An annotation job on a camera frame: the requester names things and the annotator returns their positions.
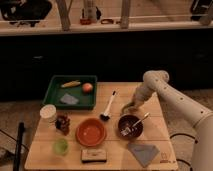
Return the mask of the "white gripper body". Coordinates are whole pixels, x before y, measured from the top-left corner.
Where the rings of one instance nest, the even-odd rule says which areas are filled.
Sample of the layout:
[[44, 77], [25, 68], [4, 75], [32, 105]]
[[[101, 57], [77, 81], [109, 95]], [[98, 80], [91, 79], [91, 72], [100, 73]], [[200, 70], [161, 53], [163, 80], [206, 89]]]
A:
[[154, 93], [146, 84], [140, 84], [133, 95], [132, 101], [135, 108], [142, 106]]

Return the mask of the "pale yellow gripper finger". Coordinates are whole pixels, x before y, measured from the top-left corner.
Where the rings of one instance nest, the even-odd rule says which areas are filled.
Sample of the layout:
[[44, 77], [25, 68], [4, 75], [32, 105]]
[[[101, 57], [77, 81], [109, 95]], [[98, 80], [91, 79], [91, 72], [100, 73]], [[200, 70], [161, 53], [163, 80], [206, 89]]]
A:
[[132, 104], [129, 106], [128, 110], [131, 111], [131, 112], [137, 111], [137, 110], [138, 110], [138, 105], [135, 104], [135, 103], [132, 103]]

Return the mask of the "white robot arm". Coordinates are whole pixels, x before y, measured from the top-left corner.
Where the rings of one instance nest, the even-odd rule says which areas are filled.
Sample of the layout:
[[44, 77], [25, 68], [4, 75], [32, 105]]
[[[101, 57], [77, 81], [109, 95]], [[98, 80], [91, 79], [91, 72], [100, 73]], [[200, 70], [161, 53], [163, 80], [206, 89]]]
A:
[[213, 171], [213, 110], [176, 90], [168, 81], [169, 74], [164, 70], [145, 72], [143, 82], [133, 94], [130, 109], [137, 110], [156, 92], [196, 131], [191, 171]]

